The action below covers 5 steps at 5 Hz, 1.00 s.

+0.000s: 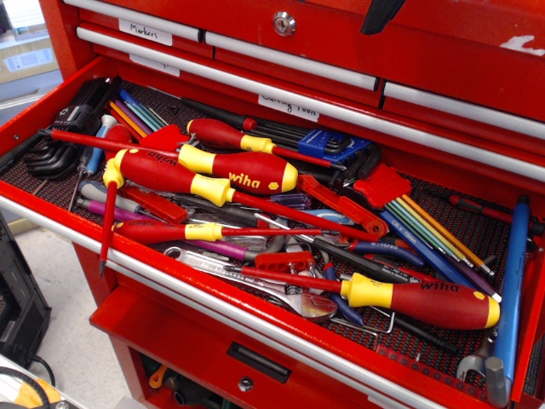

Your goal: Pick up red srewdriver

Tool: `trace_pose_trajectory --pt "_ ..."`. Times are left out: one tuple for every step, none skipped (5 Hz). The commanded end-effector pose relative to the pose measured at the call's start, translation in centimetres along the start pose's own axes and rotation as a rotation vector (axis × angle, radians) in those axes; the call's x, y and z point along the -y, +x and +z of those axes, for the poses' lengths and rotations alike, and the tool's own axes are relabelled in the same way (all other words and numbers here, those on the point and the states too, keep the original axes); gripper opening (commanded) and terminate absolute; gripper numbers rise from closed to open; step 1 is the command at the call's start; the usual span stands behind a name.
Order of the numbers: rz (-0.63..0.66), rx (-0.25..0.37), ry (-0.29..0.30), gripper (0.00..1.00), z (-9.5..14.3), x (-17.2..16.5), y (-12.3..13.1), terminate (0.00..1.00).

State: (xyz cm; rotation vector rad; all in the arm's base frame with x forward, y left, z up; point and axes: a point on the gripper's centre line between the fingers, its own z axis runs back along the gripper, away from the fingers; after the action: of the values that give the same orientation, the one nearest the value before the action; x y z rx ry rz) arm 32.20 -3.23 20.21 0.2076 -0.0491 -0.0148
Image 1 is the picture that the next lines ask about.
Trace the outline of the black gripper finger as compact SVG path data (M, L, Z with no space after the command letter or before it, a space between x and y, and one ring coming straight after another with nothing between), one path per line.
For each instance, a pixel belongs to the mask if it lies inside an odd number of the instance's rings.
M405 0L372 0L360 32L364 35L381 33L404 4Z

